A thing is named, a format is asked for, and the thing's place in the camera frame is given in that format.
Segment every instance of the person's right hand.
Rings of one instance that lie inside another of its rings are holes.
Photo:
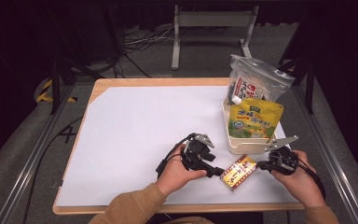
[[[293,152],[316,174],[315,168],[308,163],[307,154],[305,152],[300,150],[293,150]],[[315,181],[302,168],[297,167],[292,175],[283,175],[274,170],[271,173],[278,181],[283,183],[293,197],[299,200],[305,207],[326,205],[324,197]]]

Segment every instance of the yellow snack bag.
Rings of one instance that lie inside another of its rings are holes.
[[[282,105],[245,98],[240,104],[230,106],[228,134],[236,138],[270,139],[282,113]]]

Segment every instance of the small box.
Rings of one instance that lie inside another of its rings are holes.
[[[244,154],[220,175],[220,179],[234,191],[256,168],[256,162]]]

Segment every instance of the gray floor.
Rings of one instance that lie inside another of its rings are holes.
[[[295,29],[295,24],[255,27],[250,43],[250,51],[253,57],[278,66],[278,61]],[[171,69],[171,40],[165,40],[145,51],[133,52],[129,56],[147,74],[153,77],[228,77],[230,54],[241,55],[238,45],[241,32],[241,29],[233,28],[220,35],[205,30],[189,30],[185,32],[181,37],[181,61],[178,71]],[[120,63],[125,77],[143,76],[126,58],[120,58]],[[113,77],[114,73],[110,70],[103,73],[103,75]],[[65,104],[49,139],[72,120],[83,116],[92,91],[93,82],[87,77],[80,77],[79,80],[81,81],[76,83],[71,93],[71,96],[77,97],[78,101]],[[35,95],[39,92],[40,88],[35,90]],[[279,103],[285,106],[282,126],[286,134],[299,136],[299,140],[294,142],[292,147],[302,149],[309,154],[311,163],[317,168],[318,174],[324,182],[327,191],[326,200],[337,214],[340,223],[358,223],[351,219],[351,214],[347,211],[347,207],[337,190],[336,183],[331,177],[331,171],[321,157],[321,148],[307,123],[307,116],[302,112],[301,106],[294,104],[294,101],[295,92],[293,90],[289,90],[279,99]],[[51,107],[51,103],[48,102],[38,103],[37,108],[12,134],[0,151],[0,210],[48,121]],[[321,127],[322,135],[337,157],[358,200],[358,165],[345,144],[328,103],[325,101],[323,92],[317,83],[315,85],[313,108],[315,118]],[[77,132],[78,126],[79,122],[76,122],[74,132]],[[50,185],[53,181],[62,178],[75,141],[75,138],[71,137],[69,142],[65,143],[65,139],[65,136],[59,136],[52,141],[42,160],[28,212],[28,223],[87,223],[92,217],[92,215],[57,216],[52,212],[51,207],[57,190]],[[29,191],[30,187],[24,191],[9,223],[22,222]],[[265,223],[286,223],[286,215],[285,211],[265,212]],[[291,211],[290,218],[291,223],[304,222],[301,211]]]

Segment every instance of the brown sleeve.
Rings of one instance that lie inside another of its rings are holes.
[[[306,208],[305,219],[307,224],[338,224],[338,219],[329,206]]]
[[[156,184],[150,184],[142,190],[119,194],[90,223],[146,223],[164,203],[165,197]]]

